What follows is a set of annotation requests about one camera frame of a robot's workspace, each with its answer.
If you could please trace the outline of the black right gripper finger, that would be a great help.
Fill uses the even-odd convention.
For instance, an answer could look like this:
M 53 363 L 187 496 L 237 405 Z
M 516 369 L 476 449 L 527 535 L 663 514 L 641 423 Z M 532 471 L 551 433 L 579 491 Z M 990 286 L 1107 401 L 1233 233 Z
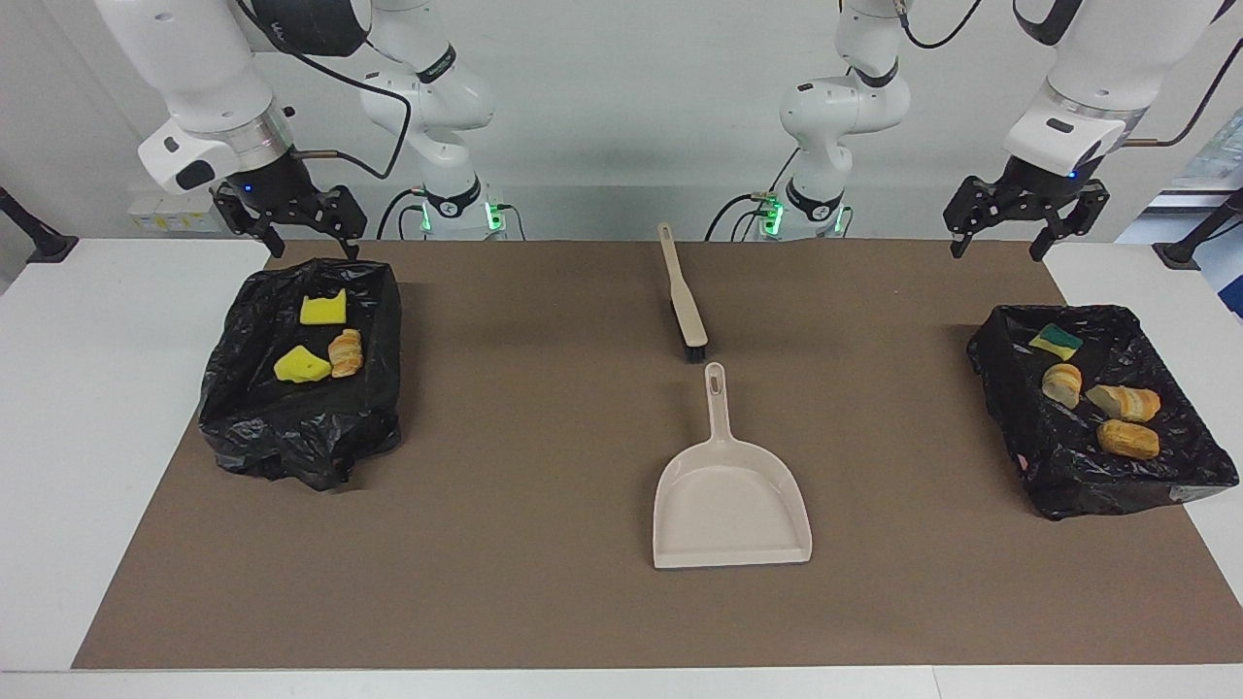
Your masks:
M 329 187 L 316 194 L 316 230 L 338 244 L 347 260 L 357 261 L 360 239 L 367 230 L 367 216 L 346 185 Z
M 241 198 L 229 184 L 213 190 L 213 203 L 222 218 L 222 224 L 236 236 L 249 236 L 261 243 L 272 257 L 283 257 L 286 243 L 272 226 L 270 216 L 254 216 Z

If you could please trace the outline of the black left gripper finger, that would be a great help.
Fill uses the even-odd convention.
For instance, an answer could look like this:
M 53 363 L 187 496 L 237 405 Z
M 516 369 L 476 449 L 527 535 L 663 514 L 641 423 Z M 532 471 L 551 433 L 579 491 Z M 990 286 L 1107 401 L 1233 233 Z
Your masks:
M 1086 183 L 1065 216 L 1062 216 L 1052 204 L 1045 205 L 1045 211 L 1042 214 L 1045 225 L 1030 243 L 1030 260 L 1040 262 L 1057 243 L 1070 236 L 1084 236 L 1093 229 L 1109 198 L 1110 193 L 1104 183 Z
M 943 209 L 943 221 L 951 233 L 952 257 L 963 257 L 975 235 L 989 228 L 993 213 L 993 185 L 978 177 L 966 177 Z

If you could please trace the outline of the notched yellow green sponge piece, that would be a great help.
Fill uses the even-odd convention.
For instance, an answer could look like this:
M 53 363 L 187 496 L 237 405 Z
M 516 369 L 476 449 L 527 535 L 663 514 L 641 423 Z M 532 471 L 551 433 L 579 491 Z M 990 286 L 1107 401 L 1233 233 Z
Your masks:
M 328 297 L 303 296 L 300 305 L 298 322 L 302 326 L 327 326 L 327 323 L 348 322 L 348 292 L 338 290 Z

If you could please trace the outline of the small yellow sponge wedge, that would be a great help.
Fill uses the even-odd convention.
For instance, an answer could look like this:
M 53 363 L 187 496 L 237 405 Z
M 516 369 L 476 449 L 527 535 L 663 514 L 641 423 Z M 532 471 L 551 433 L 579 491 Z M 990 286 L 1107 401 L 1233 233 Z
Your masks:
M 1083 338 L 1062 330 L 1057 323 L 1045 323 L 1028 341 L 1028 345 L 1032 350 L 1043 350 L 1043 352 L 1055 354 L 1060 363 L 1069 363 L 1085 342 Z

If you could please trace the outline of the pale tan torn sponge piece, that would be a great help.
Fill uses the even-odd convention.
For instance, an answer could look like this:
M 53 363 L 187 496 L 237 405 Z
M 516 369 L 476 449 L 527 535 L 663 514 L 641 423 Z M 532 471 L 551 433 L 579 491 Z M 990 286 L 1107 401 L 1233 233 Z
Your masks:
M 347 378 L 364 366 L 363 337 L 354 328 L 343 330 L 328 345 L 329 377 Z
M 1075 409 L 1081 399 L 1083 377 L 1071 363 L 1058 363 L 1049 367 L 1040 381 L 1043 396 L 1066 409 Z
M 1147 423 L 1161 410 L 1161 398 L 1155 391 L 1134 386 L 1093 386 L 1084 397 L 1110 419 Z

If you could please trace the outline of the yellow sponge piece dark dot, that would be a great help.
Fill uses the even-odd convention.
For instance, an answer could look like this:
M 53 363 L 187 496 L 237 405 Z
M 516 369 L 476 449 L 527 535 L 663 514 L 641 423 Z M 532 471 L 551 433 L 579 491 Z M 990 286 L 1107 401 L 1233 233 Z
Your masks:
M 273 363 L 276 381 L 286 383 L 314 383 L 324 381 L 332 373 L 332 363 L 314 354 L 306 346 L 292 347 Z

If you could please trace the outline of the orange-brown sponge lump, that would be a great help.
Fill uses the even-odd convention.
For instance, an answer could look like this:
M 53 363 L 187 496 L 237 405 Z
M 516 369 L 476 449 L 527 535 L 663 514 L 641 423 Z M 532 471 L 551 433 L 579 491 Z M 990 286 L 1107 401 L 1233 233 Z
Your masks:
M 1104 420 L 1096 429 L 1096 438 L 1105 451 L 1117 456 L 1151 460 L 1161 451 L 1158 433 L 1144 424 L 1127 420 Z

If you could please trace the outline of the beige brush black bristles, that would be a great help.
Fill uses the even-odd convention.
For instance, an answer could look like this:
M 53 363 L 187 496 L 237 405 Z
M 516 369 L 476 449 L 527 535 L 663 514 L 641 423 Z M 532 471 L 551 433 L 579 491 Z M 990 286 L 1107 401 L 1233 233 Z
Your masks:
M 670 303 L 681 335 L 685 358 L 687 363 L 702 364 L 707 358 L 709 347 L 709 335 L 704 326 L 704 318 L 694 294 L 689 290 L 672 230 L 667 221 L 661 221 L 656 233 L 667 274 Z

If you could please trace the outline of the beige plastic dustpan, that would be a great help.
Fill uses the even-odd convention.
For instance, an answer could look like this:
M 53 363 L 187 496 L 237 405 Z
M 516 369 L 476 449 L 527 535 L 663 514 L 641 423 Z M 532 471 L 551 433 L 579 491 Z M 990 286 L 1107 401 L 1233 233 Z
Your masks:
M 709 438 L 677 451 L 658 478 L 653 565 L 658 570 L 804 565 L 810 517 L 786 461 L 731 429 L 726 368 L 704 368 Z

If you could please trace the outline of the black bag-lined bin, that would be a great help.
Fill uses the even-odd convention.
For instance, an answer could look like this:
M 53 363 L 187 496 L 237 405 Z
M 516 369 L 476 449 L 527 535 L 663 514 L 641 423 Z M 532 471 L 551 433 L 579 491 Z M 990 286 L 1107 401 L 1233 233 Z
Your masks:
M 348 322 L 302 326 L 303 296 L 348 292 Z M 364 366 L 347 378 L 276 381 L 273 363 L 302 345 L 328 361 L 343 330 L 363 337 Z M 401 299 L 382 262 L 314 257 L 251 275 L 226 313 L 206 363 L 199 429 L 218 466 L 268 481 L 295 478 L 324 491 L 351 480 L 360 456 L 397 447 L 401 429 Z

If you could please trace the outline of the black bag bin pink mark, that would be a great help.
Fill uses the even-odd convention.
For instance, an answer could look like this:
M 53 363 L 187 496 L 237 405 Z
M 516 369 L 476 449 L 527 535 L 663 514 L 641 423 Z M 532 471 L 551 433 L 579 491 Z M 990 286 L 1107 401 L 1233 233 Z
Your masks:
M 1083 391 L 1134 386 L 1155 391 L 1161 410 L 1142 423 L 1158 433 L 1161 451 L 1136 460 L 1105 451 L 1096 429 L 1109 420 L 1081 399 L 1075 409 L 1048 399 L 1042 377 L 1055 354 L 1028 341 L 1057 323 L 1085 345 L 1069 363 Z M 982 381 L 989 415 L 1030 504 L 1052 520 L 1079 515 L 1127 515 L 1208 498 L 1241 483 L 1224 448 L 1151 345 L 1132 310 L 1116 305 L 1003 305 L 991 310 L 966 350 Z

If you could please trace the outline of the white box yellow labels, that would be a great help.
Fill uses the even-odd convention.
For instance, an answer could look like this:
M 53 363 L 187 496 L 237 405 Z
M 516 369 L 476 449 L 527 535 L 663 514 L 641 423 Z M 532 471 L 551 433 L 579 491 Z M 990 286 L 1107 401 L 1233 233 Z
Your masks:
M 133 225 L 145 233 L 227 234 L 226 221 L 215 208 L 213 193 L 142 193 L 128 209 Z

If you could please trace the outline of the white blue background furniture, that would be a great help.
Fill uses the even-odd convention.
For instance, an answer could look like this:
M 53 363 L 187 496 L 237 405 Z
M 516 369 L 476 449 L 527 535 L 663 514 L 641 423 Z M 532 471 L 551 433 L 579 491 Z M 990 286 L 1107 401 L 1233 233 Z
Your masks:
M 1116 243 L 1177 243 L 1237 187 L 1243 187 L 1243 109 L 1199 148 Z M 1195 262 L 1219 301 L 1243 323 L 1243 225 L 1202 245 Z

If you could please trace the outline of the brown table mat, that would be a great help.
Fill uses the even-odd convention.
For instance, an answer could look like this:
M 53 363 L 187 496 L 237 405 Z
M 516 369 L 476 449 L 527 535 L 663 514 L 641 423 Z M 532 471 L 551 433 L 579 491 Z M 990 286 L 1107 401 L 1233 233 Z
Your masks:
M 805 565 L 658 571 L 658 474 L 709 433 L 656 243 L 384 243 L 400 447 L 351 486 L 231 475 L 186 429 L 77 669 L 1243 662 L 1185 509 L 1034 512 L 966 345 L 1057 303 L 1025 245 L 684 244 L 743 442 Z

